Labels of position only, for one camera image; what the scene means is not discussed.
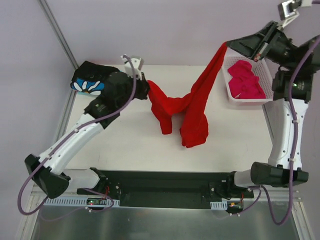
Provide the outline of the red t shirt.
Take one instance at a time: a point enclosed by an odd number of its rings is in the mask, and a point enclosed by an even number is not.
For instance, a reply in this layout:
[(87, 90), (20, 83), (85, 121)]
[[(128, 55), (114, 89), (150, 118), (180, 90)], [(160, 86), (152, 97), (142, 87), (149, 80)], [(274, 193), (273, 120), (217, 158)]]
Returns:
[(181, 144), (186, 148), (204, 144), (209, 136), (209, 123), (205, 109), (216, 77), (223, 65), (227, 48), (227, 43), (224, 42), (192, 85), (190, 92), (184, 97), (169, 97), (156, 83), (147, 81), (150, 87), (148, 97), (151, 102), (151, 111), (159, 121), (162, 134), (171, 134), (172, 116), (184, 113), (179, 132)]

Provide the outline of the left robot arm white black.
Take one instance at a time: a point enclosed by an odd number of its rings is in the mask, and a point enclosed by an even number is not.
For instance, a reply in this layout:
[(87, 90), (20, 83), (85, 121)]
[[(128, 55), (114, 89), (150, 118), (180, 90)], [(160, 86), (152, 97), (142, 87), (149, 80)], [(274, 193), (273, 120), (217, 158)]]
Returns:
[(105, 191), (105, 176), (97, 169), (65, 168), (86, 143), (120, 116), (131, 100), (147, 99), (150, 87), (144, 73), (138, 73), (136, 78), (134, 81), (125, 72), (113, 72), (101, 94), (89, 103), (69, 132), (39, 156), (30, 154), (24, 160), (32, 180), (48, 198), (55, 199), (70, 188), (88, 188), (96, 195)]

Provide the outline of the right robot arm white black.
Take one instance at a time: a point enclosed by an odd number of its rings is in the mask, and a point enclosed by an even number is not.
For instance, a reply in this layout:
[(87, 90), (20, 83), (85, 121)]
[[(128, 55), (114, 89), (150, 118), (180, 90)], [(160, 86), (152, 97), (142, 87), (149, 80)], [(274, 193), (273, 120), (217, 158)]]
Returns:
[(296, 46), (279, 23), (270, 21), (254, 34), (229, 40), (227, 46), (250, 60), (268, 59), (279, 67), (272, 80), (273, 99), (264, 105), (272, 142), (268, 162), (255, 161), (246, 171), (231, 172), (226, 194), (234, 198), (253, 186), (289, 188), (306, 183), (301, 138), (314, 74), (320, 70), (320, 37)]

